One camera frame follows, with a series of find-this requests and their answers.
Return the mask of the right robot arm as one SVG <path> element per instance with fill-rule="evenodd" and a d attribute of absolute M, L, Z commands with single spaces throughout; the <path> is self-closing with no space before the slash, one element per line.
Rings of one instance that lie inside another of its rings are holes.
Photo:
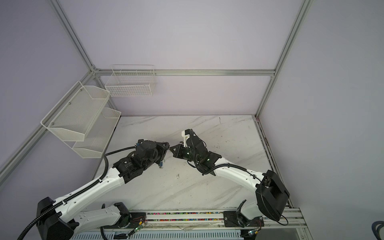
<path fill-rule="evenodd" d="M 236 165 L 208 151 L 204 141 L 197 136 L 185 136 L 184 141 L 172 146 L 170 151 L 174 158 L 188 161 L 203 176 L 225 178 L 255 194 L 254 201 L 243 200 L 238 206 L 236 219 L 239 226 L 247 227 L 263 216 L 282 225 L 280 220 L 285 219 L 283 212 L 290 193 L 275 172 L 268 170 L 262 173 Z"/>

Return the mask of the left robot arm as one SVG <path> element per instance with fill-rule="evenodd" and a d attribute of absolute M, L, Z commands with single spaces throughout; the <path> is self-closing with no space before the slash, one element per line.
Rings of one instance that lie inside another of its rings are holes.
<path fill-rule="evenodd" d="M 97 227 L 129 225 L 132 216 L 123 203 L 86 212 L 85 208 L 111 190 L 140 176 L 153 164 L 160 164 L 169 150 L 167 142 L 139 140 L 132 152 L 96 180 L 55 200 L 47 197 L 38 203 L 37 226 L 43 240 L 69 240 L 74 235 Z"/>

